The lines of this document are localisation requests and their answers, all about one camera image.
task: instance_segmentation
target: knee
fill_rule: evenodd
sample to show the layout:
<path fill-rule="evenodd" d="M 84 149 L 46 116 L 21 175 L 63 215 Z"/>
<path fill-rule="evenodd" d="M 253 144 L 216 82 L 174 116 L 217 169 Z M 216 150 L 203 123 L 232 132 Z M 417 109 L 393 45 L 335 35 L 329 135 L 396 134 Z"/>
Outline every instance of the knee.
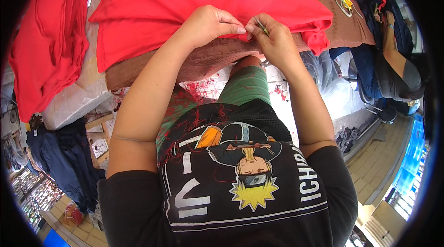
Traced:
<path fill-rule="evenodd" d="M 241 58 L 237 61 L 236 65 L 234 65 L 233 68 L 231 69 L 230 77 L 235 72 L 246 66 L 258 66 L 265 71 L 265 68 L 261 67 L 261 63 L 262 61 L 256 56 L 246 56 L 244 58 Z"/>

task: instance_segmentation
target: red t-shirt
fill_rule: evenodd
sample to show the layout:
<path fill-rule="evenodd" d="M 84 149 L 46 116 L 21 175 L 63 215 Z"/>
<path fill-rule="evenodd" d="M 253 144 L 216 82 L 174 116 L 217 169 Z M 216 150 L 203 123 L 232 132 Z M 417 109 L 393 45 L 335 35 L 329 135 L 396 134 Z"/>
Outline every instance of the red t-shirt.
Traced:
<path fill-rule="evenodd" d="M 99 22 L 99 72 L 159 48 L 197 7 L 208 4 L 230 12 L 242 24 L 265 12 L 292 32 L 301 32 L 315 55 L 330 45 L 324 30 L 330 27 L 333 14 L 318 0 L 101 0 L 89 18 Z M 247 41 L 247 34 L 224 38 Z"/>
<path fill-rule="evenodd" d="M 28 122 L 80 75 L 87 0 L 30 0 L 9 54 L 19 117 Z"/>

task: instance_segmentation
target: hand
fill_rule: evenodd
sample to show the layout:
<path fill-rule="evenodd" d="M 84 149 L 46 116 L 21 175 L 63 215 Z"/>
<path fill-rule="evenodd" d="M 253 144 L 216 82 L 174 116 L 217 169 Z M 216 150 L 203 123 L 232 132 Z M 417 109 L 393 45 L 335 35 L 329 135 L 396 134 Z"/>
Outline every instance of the hand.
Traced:
<path fill-rule="evenodd" d="M 245 34 L 246 30 L 229 12 L 211 5 L 197 8 L 174 34 L 192 49 L 202 47 L 219 36 Z"/>
<path fill-rule="evenodd" d="M 387 17 L 387 24 L 395 25 L 395 17 L 393 16 L 393 13 L 386 11 L 385 16 Z"/>
<path fill-rule="evenodd" d="M 275 21 L 268 14 L 262 13 L 255 18 L 268 30 L 270 37 L 257 25 L 256 20 L 251 18 L 245 26 L 248 39 L 254 36 L 270 63 L 284 72 L 286 68 L 300 60 L 299 51 L 288 27 Z"/>

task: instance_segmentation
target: black chair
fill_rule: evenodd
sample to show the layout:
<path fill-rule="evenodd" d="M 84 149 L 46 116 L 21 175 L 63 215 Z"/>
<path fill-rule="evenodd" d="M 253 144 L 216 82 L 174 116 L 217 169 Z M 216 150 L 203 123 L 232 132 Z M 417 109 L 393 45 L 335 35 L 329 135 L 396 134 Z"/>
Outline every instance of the black chair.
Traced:
<path fill-rule="evenodd" d="M 393 121 L 396 119 L 396 116 L 398 115 L 398 111 L 396 110 L 396 108 L 392 105 L 389 105 L 384 109 L 380 109 L 376 106 L 371 105 L 370 103 L 373 101 L 373 98 L 367 95 L 367 93 L 365 93 L 359 75 L 358 75 L 358 92 L 359 96 L 361 97 L 361 100 L 364 102 L 365 109 L 378 116 L 378 118 L 380 118 L 383 122 L 393 123 Z"/>
<path fill-rule="evenodd" d="M 357 86 L 354 84 L 354 86 L 352 86 L 352 89 L 355 91 L 358 90 L 359 96 L 364 103 L 365 109 L 378 116 L 378 118 L 380 118 L 383 122 L 393 123 L 393 121 L 396 119 L 398 111 L 394 106 L 391 105 L 387 106 L 384 109 L 380 109 L 376 106 L 371 105 L 371 103 L 373 102 L 373 98 L 369 96 L 364 90 L 354 59 L 351 59 L 350 64 L 348 64 L 348 77 L 344 77 L 344 79 L 346 79 L 351 86 L 352 84 L 357 83 Z"/>

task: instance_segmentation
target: yellow tool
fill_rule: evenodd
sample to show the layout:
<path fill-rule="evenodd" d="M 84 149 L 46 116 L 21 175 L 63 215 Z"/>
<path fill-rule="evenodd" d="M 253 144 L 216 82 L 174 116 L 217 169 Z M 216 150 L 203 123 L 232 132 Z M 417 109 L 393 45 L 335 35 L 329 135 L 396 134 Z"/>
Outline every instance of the yellow tool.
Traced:
<path fill-rule="evenodd" d="M 353 6 L 353 2 L 352 0 L 341 0 L 341 2 L 339 3 L 338 0 L 335 0 L 336 4 L 341 8 L 341 10 L 344 12 L 344 14 L 347 15 L 347 17 L 351 17 L 353 15 L 353 10 L 352 7 L 355 8 L 356 13 L 362 18 L 364 19 L 356 10 L 356 7 Z"/>
<path fill-rule="evenodd" d="M 254 18 L 254 19 L 256 20 L 256 22 L 258 23 L 258 25 L 262 29 L 262 31 L 265 32 L 265 35 L 267 35 L 269 37 L 270 33 L 268 32 L 267 28 L 265 28 L 265 26 L 257 18 Z"/>

